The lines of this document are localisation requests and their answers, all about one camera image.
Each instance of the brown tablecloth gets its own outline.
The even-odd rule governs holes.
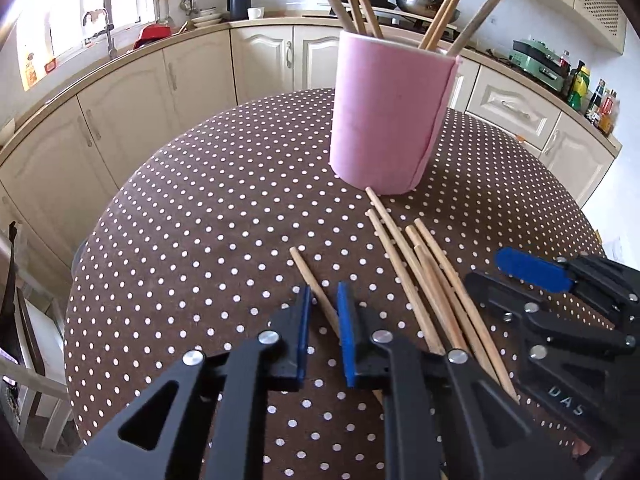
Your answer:
[[[89,237],[68,306],[68,386],[85,441],[187,350],[228,351],[263,330],[302,282],[291,246],[330,298],[348,280],[390,327],[424,344],[364,215],[366,194],[328,165],[333,95],[297,92],[217,115],[161,148],[116,195]],[[453,110],[417,189],[383,202],[400,225],[422,218],[462,275],[497,272],[502,246],[545,258],[602,251],[538,160]],[[564,316],[600,322],[575,298],[548,299]],[[515,370],[510,327],[487,323]],[[337,338],[318,308],[310,331],[304,389],[269,398],[265,478],[382,479],[382,409],[346,388]],[[563,425],[521,402],[571,445]]]

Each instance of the metal bolt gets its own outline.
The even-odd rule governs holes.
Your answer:
[[[274,332],[273,330],[265,330],[258,334],[258,341],[260,341],[263,345],[272,345],[277,343],[280,339],[280,334]]]
[[[187,366],[199,365],[204,361],[204,354],[200,350],[189,350],[182,356],[182,362]]]
[[[530,314],[533,314],[534,312],[537,312],[539,310],[540,310],[540,306],[537,303],[533,303],[532,301],[529,301],[529,303],[524,304],[525,312],[529,312]]]
[[[455,365],[463,365],[469,360],[469,356],[466,354],[466,352],[457,348],[454,348],[451,352],[449,352],[447,354],[447,358],[449,358],[449,361]]]
[[[376,330],[373,334],[371,334],[371,338],[376,343],[391,343],[394,339],[394,335],[389,332],[389,330]]]
[[[532,359],[544,359],[546,357],[546,347],[543,345],[535,345],[529,350],[529,357]]]

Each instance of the cabinet handle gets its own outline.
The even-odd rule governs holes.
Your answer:
[[[91,130],[91,133],[95,136],[95,140],[100,140],[102,136],[100,134],[100,130],[98,130],[98,126],[95,125],[94,115],[91,110],[86,111],[86,121],[88,123],[87,126],[89,126],[89,130]]]
[[[293,66],[293,60],[289,58],[289,54],[293,55],[293,44],[290,41],[287,41],[287,68],[291,68]]]
[[[529,114],[527,114],[526,112],[523,112],[522,110],[518,110],[515,106],[513,106],[512,104],[510,104],[507,101],[500,101],[502,106],[504,106],[505,108],[507,108],[507,110],[511,110],[512,112],[516,112],[517,114],[520,114],[523,117],[526,117],[529,121],[531,120],[531,116]]]
[[[169,79],[171,80],[171,86],[172,88],[174,88],[174,92],[175,92],[178,89],[178,81],[175,78],[174,64],[169,63],[168,69],[169,69]]]
[[[86,140],[86,145],[89,148],[92,147],[94,144],[91,141],[91,134],[87,132],[86,123],[82,117],[78,117],[78,128],[80,128],[82,136],[84,137],[84,140]]]
[[[545,155],[551,153],[551,150],[556,146],[556,139],[558,138],[558,130],[554,130],[554,134],[551,136],[551,140],[549,140],[549,147],[545,150]]]

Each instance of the white mug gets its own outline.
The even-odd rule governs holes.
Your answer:
[[[263,18],[264,7],[249,7],[249,9],[247,9],[247,13],[249,14],[250,20],[257,20],[258,18]]]

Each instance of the green appliance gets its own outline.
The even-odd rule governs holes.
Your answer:
[[[569,75],[569,64],[541,41],[514,41],[509,61],[555,92],[562,90]]]

